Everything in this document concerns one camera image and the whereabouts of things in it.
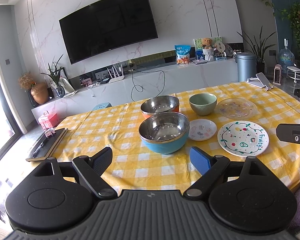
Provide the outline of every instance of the trash can lid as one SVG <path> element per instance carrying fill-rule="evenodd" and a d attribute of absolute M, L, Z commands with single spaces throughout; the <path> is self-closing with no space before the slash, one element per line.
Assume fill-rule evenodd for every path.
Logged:
<path fill-rule="evenodd" d="M 257 56 L 250 52 L 237 53 L 237 58 L 241 59 L 257 59 Z"/>

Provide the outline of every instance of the blue snack bag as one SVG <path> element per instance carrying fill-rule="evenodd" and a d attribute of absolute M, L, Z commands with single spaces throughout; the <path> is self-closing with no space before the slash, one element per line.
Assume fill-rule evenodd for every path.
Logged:
<path fill-rule="evenodd" d="M 175 45 L 177 54 L 177 64 L 189 64 L 190 63 L 190 45 Z"/>

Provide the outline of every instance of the blue stool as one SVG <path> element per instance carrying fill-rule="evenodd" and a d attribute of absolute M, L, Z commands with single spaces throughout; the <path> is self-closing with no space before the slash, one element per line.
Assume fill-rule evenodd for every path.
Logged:
<path fill-rule="evenodd" d="M 108 108 L 108 107 L 112 107 L 111 104 L 109 102 L 107 103 L 102 103 L 102 104 L 98 104 L 96 105 L 92 111 L 95 111 L 95 110 L 99 110 L 99 109 L 103 109 L 103 108 Z"/>

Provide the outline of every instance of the stool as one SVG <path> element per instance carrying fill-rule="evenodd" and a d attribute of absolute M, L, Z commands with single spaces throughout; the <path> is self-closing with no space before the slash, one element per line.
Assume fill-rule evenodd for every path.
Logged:
<path fill-rule="evenodd" d="M 108 107 L 112 107 L 110 103 L 98 104 L 92 109 L 92 111 L 103 109 L 103 108 L 108 108 Z"/>
<path fill-rule="evenodd" d="M 294 73 L 294 76 L 289 76 L 288 72 L 292 71 Z M 300 80 L 300 69 L 294 66 L 287 67 L 287 76 L 286 78 L 292 78 L 294 80 L 294 83 L 297 83 L 297 80 Z"/>

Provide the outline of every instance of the television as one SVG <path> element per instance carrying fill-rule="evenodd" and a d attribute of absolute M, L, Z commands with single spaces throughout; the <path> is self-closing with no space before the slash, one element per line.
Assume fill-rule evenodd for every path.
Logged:
<path fill-rule="evenodd" d="M 149 0 L 100 0 L 59 23 L 71 64 L 158 38 Z"/>

